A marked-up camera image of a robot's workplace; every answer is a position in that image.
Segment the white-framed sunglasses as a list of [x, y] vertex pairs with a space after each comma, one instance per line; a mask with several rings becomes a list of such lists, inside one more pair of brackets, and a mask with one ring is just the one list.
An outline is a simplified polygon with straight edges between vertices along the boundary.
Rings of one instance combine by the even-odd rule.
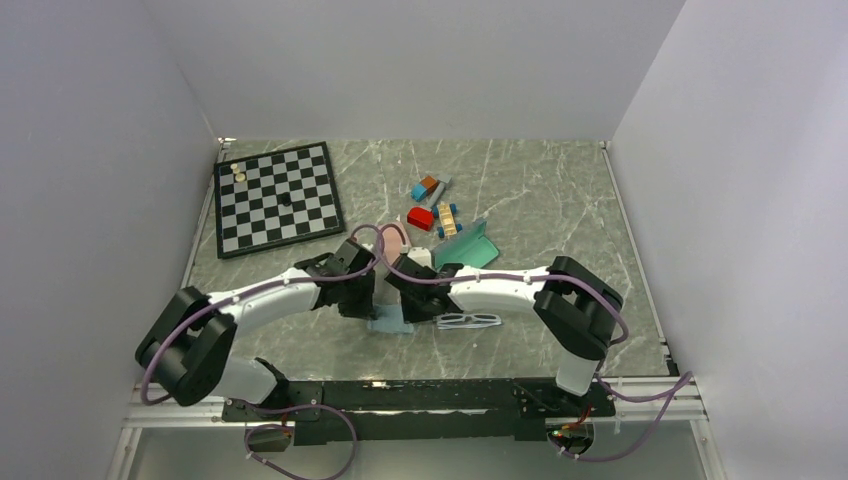
[[501, 326], [500, 316], [488, 313], [447, 313], [435, 319], [439, 330], [482, 329]]

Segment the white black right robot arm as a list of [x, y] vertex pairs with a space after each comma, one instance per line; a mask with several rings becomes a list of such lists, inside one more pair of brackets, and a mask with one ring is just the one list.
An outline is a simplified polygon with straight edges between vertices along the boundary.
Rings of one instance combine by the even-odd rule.
[[590, 386], [609, 348], [629, 336], [622, 296], [568, 256], [524, 270], [460, 263], [435, 270], [403, 254], [388, 267], [386, 281], [399, 292], [413, 322], [477, 312], [535, 315], [565, 350], [551, 390], [554, 407], [564, 415], [576, 415], [589, 404]]

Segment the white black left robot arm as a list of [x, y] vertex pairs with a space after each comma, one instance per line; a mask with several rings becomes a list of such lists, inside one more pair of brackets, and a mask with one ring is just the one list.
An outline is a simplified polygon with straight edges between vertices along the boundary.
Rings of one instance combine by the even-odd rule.
[[233, 355], [235, 340], [289, 315], [325, 307], [355, 319], [372, 318], [376, 264], [371, 251], [347, 239], [334, 252], [240, 289], [179, 289], [135, 352], [144, 370], [142, 402], [192, 406], [217, 395], [248, 404], [261, 419], [279, 417], [292, 403], [289, 380], [265, 359]]

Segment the pink glasses case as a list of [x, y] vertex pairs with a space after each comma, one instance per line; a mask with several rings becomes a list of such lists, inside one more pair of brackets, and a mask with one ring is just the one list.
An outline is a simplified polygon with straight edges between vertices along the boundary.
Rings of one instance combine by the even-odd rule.
[[389, 265], [397, 258], [408, 253], [412, 248], [412, 242], [404, 225], [396, 220], [381, 226], [381, 235], [384, 244], [384, 257]]

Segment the grey-blue glasses case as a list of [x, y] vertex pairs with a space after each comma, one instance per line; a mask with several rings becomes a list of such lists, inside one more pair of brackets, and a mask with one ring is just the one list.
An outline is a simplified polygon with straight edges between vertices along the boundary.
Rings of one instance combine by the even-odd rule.
[[449, 263], [484, 268], [500, 255], [499, 249], [487, 237], [488, 222], [478, 218], [456, 235], [431, 250], [433, 267], [438, 270]]

